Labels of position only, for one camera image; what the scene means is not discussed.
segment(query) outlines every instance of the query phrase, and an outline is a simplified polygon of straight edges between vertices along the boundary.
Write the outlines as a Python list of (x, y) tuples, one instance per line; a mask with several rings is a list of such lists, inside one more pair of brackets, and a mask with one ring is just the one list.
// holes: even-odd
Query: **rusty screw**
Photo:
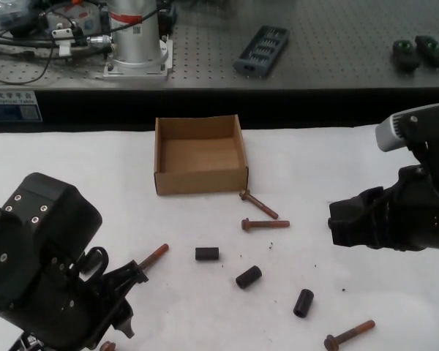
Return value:
[(248, 231), (250, 228), (288, 228), (290, 221), (250, 221), (248, 218), (242, 219), (242, 230)]
[(100, 347), (100, 351), (115, 351), (115, 350), (116, 350), (116, 344), (110, 341), (106, 341)]
[(163, 256), (166, 251), (169, 250), (169, 245), (163, 244), (158, 250), (150, 254), (142, 263), (138, 265), (139, 269), (142, 271), (147, 269), (149, 266), (153, 265), (158, 259)]
[(327, 339), (325, 339), (323, 345), (328, 351), (337, 351), (339, 349), (339, 345), (343, 344), (345, 341), (348, 341), (359, 334), (366, 333), (374, 327), (375, 322), (373, 320), (368, 320), (367, 322), (364, 322), (363, 324), (358, 325), (357, 327), (350, 329), (339, 336), (327, 335)]
[(257, 207), (259, 207), (260, 210), (262, 210), (263, 212), (265, 212), (266, 214), (268, 214), (271, 218), (273, 219), (277, 219), (278, 218), (278, 214), (271, 210), (269, 207), (265, 206), (262, 202), (260, 202), (259, 200), (257, 200), (255, 197), (253, 197), (250, 194), (250, 190), (241, 190), (241, 192), (239, 192), (239, 196), (241, 197), (241, 200), (248, 200), (251, 203), (253, 203), (254, 205), (256, 205)]

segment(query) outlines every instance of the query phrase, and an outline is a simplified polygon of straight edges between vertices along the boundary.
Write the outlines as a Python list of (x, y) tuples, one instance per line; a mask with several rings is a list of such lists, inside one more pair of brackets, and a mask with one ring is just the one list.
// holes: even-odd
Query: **white table surface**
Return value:
[[(324, 350), (328, 333), (368, 319), (375, 329), (341, 350), (439, 351), (439, 250), (338, 247), (327, 228), (330, 202), (391, 186), (415, 163), (408, 150), (379, 151), (374, 127), (247, 130), (244, 141), (252, 193), (290, 228), (243, 232), (243, 218), (268, 217), (236, 193), (158, 197), (153, 132), (0, 135), (0, 205), (37, 171), (101, 212), (91, 246), (108, 250), (109, 268), (170, 245), (128, 295), (135, 336), (111, 328), (103, 339), (118, 351)], [(220, 261), (196, 262), (196, 246), (218, 246)], [(263, 277), (240, 290), (252, 265)], [(306, 319), (293, 314), (303, 288), (315, 294)], [(19, 333), (0, 320), (0, 351)]]

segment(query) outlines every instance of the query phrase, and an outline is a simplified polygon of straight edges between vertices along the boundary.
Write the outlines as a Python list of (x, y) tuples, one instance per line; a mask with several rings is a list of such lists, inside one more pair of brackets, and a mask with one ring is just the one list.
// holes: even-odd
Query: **open cardboard box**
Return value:
[(158, 195), (247, 189), (238, 116), (157, 118), (154, 153)]

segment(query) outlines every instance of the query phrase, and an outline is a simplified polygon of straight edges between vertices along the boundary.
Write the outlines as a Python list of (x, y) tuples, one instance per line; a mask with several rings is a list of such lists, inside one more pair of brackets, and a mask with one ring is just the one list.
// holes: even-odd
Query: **black rubber cylinder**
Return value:
[(240, 276), (236, 278), (236, 284), (241, 288), (245, 289), (250, 286), (253, 282), (257, 281), (262, 276), (262, 271), (259, 267), (254, 265), (247, 271), (243, 272)]
[(195, 259), (197, 261), (217, 261), (220, 258), (218, 247), (197, 247), (195, 248)]
[(294, 314), (300, 318), (305, 318), (307, 312), (309, 312), (310, 305), (312, 305), (312, 300), (314, 300), (314, 293), (312, 291), (308, 289), (301, 290), (298, 302), (294, 306)]

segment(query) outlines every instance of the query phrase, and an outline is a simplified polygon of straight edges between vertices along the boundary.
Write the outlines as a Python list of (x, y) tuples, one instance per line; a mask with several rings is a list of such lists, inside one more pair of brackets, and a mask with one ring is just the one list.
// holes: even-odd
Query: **metal table surface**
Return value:
[[(421, 66), (403, 75), (391, 62), (396, 39), (428, 34), (439, 41), (439, 0), (229, 0), (225, 7), (209, 1), (179, 2), (175, 66), (166, 81), (103, 80), (105, 61), (98, 56), (52, 64), (30, 86), (38, 91), (439, 88), (439, 69)], [(232, 64), (262, 25), (290, 29), (288, 46), (267, 78), (237, 75)], [(0, 58), (0, 77), (25, 81), (42, 65)]]

